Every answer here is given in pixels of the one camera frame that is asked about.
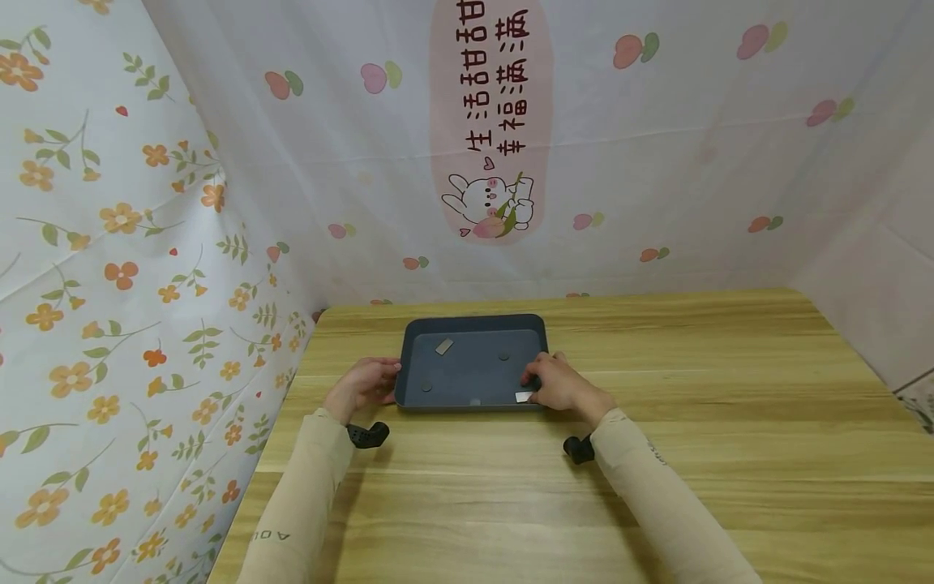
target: beige sleeve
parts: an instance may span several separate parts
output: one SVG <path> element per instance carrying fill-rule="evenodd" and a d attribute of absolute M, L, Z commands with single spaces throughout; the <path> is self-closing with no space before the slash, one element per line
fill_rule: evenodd
<path fill-rule="evenodd" d="M 247 548 L 238 584 L 304 584 L 328 527 L 328 512 L 344 479 L 353 443 L 327 410 L 305 416 L 285 473 Z"/>
<path fill-rule="evenodd" d="M 590 437 L 597 462 L 679 584 L 761 582 L 727 532 L 618 408 Z"/>

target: person's left hand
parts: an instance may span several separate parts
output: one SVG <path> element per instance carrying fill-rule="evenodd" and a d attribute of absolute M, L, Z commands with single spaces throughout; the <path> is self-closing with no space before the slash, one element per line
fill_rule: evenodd
<path fill-rule="evenodd" d="M 396 401 L 396 374 L 402 369 L 394 357 L 360 359 L 324 398 L 322 407 L 345 426 L 354 412 L 369 404 L 392 404 Z"/>

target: cartoon rabbit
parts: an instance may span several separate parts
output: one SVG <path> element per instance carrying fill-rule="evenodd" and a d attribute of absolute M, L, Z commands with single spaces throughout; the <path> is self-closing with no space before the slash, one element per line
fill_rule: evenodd
<path fill-rule="evenodd" d="M 531 178 L 520 178 L 511 185 L 507 185 L 499 177 L 478 178 L 472 182 L 467 182 L 461 175 L 451 175 L 447 179 L 460 195 L 443 194 L 441 200 L 463 215 L 467 221 L 479 223 L 495 215 L 502 204 L 506 203 L 506 217 L 513 209 L 516 210 L 516 229 L 529 229 L 532 208 L 535 205 L 531 200 Z"/>

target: hand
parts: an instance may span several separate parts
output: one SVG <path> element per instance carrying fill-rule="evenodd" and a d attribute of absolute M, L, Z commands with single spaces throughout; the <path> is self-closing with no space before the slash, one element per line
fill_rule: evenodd
<path fill-rule="evenodd" d="M 542 389 L 531 395 L 530 404 L 573 410 L 592 428 L 597 427 L 606 412 L 616 407 L 613 397 L 574 371 L 560 351 L 554 357 L 539 353 L 535 361 L 526 365 L 520 381 L 528 385 L 533 377 L 542 380 Z"/>
<path fill-rule="evenodd" d="M 400 369 L 399 360 L 393 357 L 360 359 L 337 380 L 322 407 L 346 426 L 354 412 L 368 404 L 392 404 Z"/>

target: wooden tabletop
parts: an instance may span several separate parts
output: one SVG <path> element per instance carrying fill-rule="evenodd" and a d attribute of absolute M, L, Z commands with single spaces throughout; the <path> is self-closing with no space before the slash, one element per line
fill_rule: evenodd
<path fill-rule="evenodd" d="M 788 290 L 324 313 L 210 582 L 234 582 L 302 416 L 412 319 L 535 312 L 651 437 L 766 582 L 934 581 L 934 442 L 803 296 Z M 376 411 L 334 501 L 317 582 L 666 582 L 555 413 Z M 355 420 L 369 425 L 370 420 Z"/>

